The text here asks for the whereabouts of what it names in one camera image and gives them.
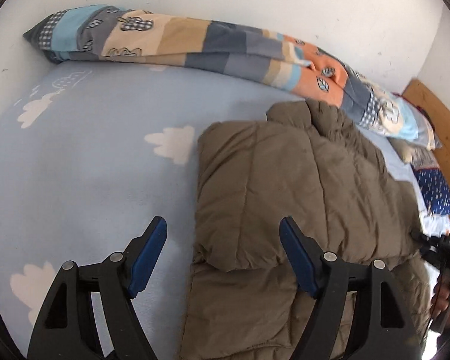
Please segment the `right hand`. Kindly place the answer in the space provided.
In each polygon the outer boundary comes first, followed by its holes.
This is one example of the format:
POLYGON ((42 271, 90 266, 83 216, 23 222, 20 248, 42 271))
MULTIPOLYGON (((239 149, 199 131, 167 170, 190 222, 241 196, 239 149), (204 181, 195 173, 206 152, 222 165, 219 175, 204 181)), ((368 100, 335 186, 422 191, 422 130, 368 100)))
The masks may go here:
MULTIPOLYGON (((450 309, 450 281, 444 280, 440 275, 433 289, 433 298, 430 314, 433 319, 450 309)), ((445 325, 450 328, 450 315, 445 325)))

